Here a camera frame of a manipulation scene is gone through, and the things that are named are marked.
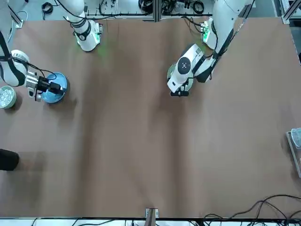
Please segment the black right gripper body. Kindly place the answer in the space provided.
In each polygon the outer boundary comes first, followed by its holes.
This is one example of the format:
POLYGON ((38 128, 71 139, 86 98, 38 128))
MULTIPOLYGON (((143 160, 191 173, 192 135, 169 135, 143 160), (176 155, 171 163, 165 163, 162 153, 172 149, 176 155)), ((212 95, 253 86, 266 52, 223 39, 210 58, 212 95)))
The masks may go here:
POLYGON ((46 92, 50 86, 49 79, 43 76, 38 78, 37 90, 41 92, 46 92))

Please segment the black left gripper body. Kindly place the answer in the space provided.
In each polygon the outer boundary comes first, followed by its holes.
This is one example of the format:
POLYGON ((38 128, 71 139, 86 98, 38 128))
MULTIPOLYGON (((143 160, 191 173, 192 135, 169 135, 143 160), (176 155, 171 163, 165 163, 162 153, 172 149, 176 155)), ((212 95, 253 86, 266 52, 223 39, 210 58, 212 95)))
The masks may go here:
POLYGON ((170 96, 172 97, 187 97, 189 95, 189 82, 186 81, 182 86, 180 86, 176 92, 170 91, 170 96))

